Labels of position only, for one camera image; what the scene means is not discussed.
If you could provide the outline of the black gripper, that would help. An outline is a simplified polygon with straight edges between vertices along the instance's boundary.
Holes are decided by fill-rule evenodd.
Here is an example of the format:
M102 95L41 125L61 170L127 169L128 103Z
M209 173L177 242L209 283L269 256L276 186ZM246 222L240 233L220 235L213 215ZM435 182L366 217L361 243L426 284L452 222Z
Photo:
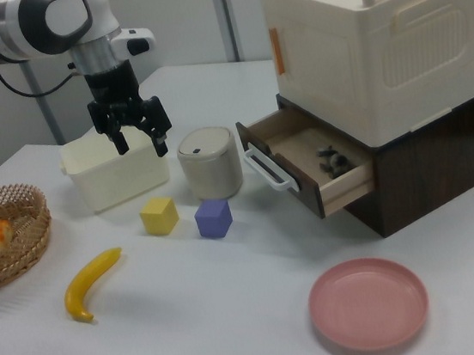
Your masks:
M130 61L85 80L94 98L88 112L96 133L106 135L121 156L129 150L121 126L137 124L150 137L158 156L168 153L165 142L171 121L157 96L142 101Z

